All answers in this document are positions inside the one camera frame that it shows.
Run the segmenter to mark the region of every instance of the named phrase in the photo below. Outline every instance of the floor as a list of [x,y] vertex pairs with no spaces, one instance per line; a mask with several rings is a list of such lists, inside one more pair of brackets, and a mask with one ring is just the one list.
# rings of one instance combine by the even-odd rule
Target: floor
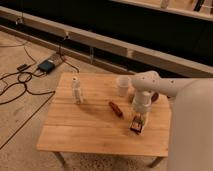
[[[0,46],[17,45],[23,41],[0,31]],[[38,63],[46,59],[52,50],[27,43],[26,49]],[[16,68],[23,63],[30,63],[31,60],[26,56],[23,47],[0,48],[0,75],[15,72]],[[109,73],[106,70],[97,68],[90,64],[69,58],[72,65],[78,67],[80,72]],[[33,92],[46,92],[55,90],[60,75],[64,71],[75,72],[66,64],[59,66],[53,73],[43,78],[35,78],[29,83],[29,88]],[[16,77],[7,79],[8,83],[13,83]],[[0,102],[13,98],[21,92],[23,87],[15,86],[2,97]],[[32,96],[25,94],[20,99],[3,106],[0,106],[0,146],[10,137],[18,127],[48,98],[44,96]],[[1,171],[28,171],[28,170],[63,170],[60,163],[52,153],[39,152],[36,150],[36,143],[45,120],[48,106],[46,104],[18,134],[0,151],[0,170]],[[155,169],[146,167],[154,158],[139,156],[117,156],[117,155],[96,155],[96,154],[64,154],[69,164],[70,170],[76,171],[165,171],[167,159],[162,161]]]

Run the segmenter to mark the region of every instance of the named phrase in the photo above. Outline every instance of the sausage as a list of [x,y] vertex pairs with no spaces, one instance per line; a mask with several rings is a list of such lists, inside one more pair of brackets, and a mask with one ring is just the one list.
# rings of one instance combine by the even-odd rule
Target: sausage
[[122,117],[123,116],[123,112],[119,109],[118,105],[116,105],[113,102],[109,102],[109,106],[112,108],[112,110],[115,112],[115,114],[118,117]]

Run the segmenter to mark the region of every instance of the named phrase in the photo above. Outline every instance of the metal rail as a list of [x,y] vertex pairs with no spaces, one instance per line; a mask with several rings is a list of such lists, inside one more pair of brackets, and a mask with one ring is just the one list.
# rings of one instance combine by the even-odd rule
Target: metal rail
[[[21,17],[21,13],[0,7],[0,17],[15,22]],[[71,40],[90,47],[108,51],[186,77],[213,77],[213,67],[207,65],[29,14],[24,14],[23,20],[26,26],[61,37],[69,36]]]

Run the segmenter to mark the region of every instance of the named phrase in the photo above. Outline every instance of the white cup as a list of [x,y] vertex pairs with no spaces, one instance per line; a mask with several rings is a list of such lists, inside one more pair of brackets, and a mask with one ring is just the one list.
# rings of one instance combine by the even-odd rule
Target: white cup
[[118,95],[120,97],[125,97],[130,85],[130,78],[125,75],[121,75],[117,78],[117,89],[118,89]]

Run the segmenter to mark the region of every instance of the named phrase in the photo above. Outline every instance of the black cable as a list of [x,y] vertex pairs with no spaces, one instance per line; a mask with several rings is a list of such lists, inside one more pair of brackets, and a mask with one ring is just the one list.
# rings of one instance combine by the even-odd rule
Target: black cable
[[74,69],[76,70],[76,72],[79,73],[80,70],[79,70],[77,67],[73,66],[73,65],[70,64],[69,62],[66,62],[66,60],[62,57],[63,54],[62,54],[62,52],[61,52],[61,46],[62,46],[62,44],[63,44],[63,42],[64,42],[65,40],[67,40],[67,38],[64,38],[64,39],[59,43],[59,48],[58,48],[58,50],[59,50],[60,58],[61,58],[61,60],[62,60],[64,63],[66,63],[67,65],[69,65],[71,68],[74,68]]
[[5,104],[11,103],[11,102],[17,100],[20,97],[22,97],[26,92],[28,92],[31,95],[45,95],[45,94],[51,93],[51,92],[46,92],[46,93],[40,93],[40,94],[38,94],[38,93],[32,93],[32,92],[30,92],[28,90],[27,83],[32,79],[33,76],[35,76],[35,77],[41,77],[41,76],[44,75],[44,73],[41,74],[41,75],[36,75],[35,74],[36,71],[37,71],[37,69],[34,72],[15,72],[15,73],[7,74],[7,75],[3,76],[2,78],[0,78],[0,80],[4,80],[5,78],[8,78],[10,76],[18,74],[18,76],[17,76],[17,81],[18,82],[13,83],[13,84],[11,84],[11,85],[8,86],[8,83],[6,81],[4,81],[4,82],[6,82],[7,86],[5,86],[3,88],[3,91],[0,92],[0,96],[2,96],[4,93],[6,93],[13,86],[24,85],[24,91],[20,95],[16,96],[13,99],[8,100],[8,101],[0,102],[0,105],[5,105]]
[[26,40],[25,42],[21,42],[20,40],[18,40],[19,42],[21,42],[21,44],[18,45],[1,45],[0,48],[12,48],[12,47],[20,47],[20,46],[25,46],[28,42],[29,42],[30,36],[28,38],[28,40]]
[[30,66],[34,66],[37,64],[37,61],[29,54],[29,52],[26,49],[26,46],[24,45],[24,51],[26,52],[27,56],[33,61],[33,64],[31,64]]
[[2,91],[4,91],[8,87],[8,83],[4,79],[2,79],[1,81],[5,84],[5,86],[2,90]]
[[1,145],[0,150],[2,150],[9,142],[12,140],[16,134],[41,110],[41,108],[54,96],[55,92],[50,93],[50,97],[48,97],[47,100],[45,100],[44,103],[4,142],[3,145]]
[[19,99],[20,97],[22,97],[27,92],[27,86],[26,86],[26,84],[17,82],[17,83],[13,83],[10,86],[8,86],[6,88],[6,90],[3,91],[3,93],[0,94],[0,96],[2,96],[8,89],[10,89],[11,87],[13,87],[15,85],[24,85],[24,91],[21,94],[19,94],[18,96],[16,96],[15,98],[13,98],[13,99],[10,99],[10,100],[5,101],[5,102],[1,102],[0,105],[5,105],[5,104],[8,104],[8,103],[11,103],[11,102]]

